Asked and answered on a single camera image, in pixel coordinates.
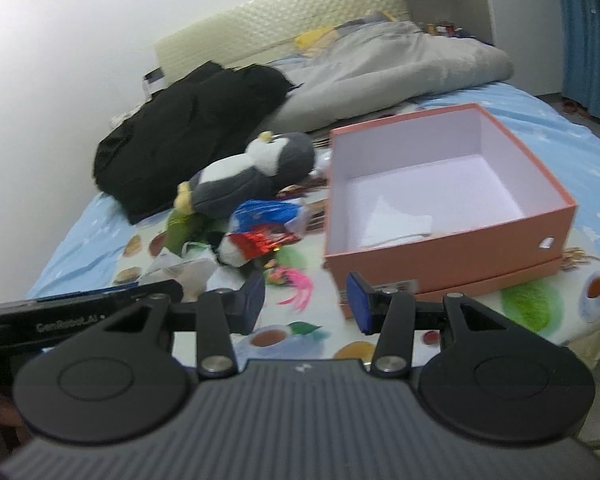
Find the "black cloth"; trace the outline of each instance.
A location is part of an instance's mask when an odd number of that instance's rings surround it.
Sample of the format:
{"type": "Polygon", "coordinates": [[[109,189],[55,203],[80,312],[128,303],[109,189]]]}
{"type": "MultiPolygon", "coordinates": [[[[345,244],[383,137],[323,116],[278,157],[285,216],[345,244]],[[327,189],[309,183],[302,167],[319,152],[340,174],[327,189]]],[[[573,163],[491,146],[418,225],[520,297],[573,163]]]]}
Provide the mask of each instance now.
{"type": "Polygon", "coordinates": [[[242,153],[254,129],[292,89],[276,69],[207,62],[156,93],[96,150],[93,177],[132,224],[172,207],[177,186],[242,153]]]}

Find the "screw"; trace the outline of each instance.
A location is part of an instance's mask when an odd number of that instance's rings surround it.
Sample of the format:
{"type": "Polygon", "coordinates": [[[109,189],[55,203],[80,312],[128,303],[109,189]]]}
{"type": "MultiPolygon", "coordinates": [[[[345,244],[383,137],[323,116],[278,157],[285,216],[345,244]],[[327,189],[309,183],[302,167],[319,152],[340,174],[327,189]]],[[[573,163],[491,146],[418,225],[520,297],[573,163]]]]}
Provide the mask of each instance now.
{"type": "Polygon", "coordinates": [[[200,365],[211,374],[220,374],[231,368],[234,362],[224,355],[211,355],[202,359],[200,365]]]}
{"type": "Polygon", "coordinates": [[[376,361],[376,368],[385,373],[399,372],[406,367],[407,361],[397,355],[385,355],[376,361]]]}

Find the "gray blanket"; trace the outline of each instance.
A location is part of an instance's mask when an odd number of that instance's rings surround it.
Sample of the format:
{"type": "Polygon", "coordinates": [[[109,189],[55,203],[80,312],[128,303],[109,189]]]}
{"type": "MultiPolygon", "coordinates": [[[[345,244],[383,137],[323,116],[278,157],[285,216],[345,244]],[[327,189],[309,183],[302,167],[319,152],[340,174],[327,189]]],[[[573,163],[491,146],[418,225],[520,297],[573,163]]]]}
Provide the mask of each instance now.
{"type": "Polygon", "coordinates": [[[511,77],[503,51],[477,40],[424,34],[411,22],[367,25],[313,59],[277,66],[294,84],[270,119],[276,133],[310,132],[426,94],[511,77]]]}

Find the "quilted headboard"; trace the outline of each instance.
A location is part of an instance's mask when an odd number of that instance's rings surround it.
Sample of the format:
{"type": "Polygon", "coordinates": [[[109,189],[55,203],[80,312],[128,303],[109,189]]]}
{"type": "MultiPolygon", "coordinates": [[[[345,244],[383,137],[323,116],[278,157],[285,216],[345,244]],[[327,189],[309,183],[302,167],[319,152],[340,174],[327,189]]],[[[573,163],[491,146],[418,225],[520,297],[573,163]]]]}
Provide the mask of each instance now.
{"type": "Polygon", "coordinates": [[[368,10],[408,18],[405,0],[253,0],[193,23],[154,48],[171,83],[210,59],[247,66],[292,54],[293,39],[302,32],[346,22],[368,10]]]}

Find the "pink cardboard box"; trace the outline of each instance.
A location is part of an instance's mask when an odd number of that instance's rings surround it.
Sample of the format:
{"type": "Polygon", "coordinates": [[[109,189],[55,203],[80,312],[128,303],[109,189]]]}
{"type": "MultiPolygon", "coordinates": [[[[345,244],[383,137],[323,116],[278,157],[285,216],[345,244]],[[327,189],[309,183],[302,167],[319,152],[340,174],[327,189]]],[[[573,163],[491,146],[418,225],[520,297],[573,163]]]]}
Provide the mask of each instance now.
{"type": "Polygon", "coordinates": [[[331,147],[326,260],[347,317],[352,270],[431,301],[559,270],[576,202],[477,104],[338,128],[331,147]]]}

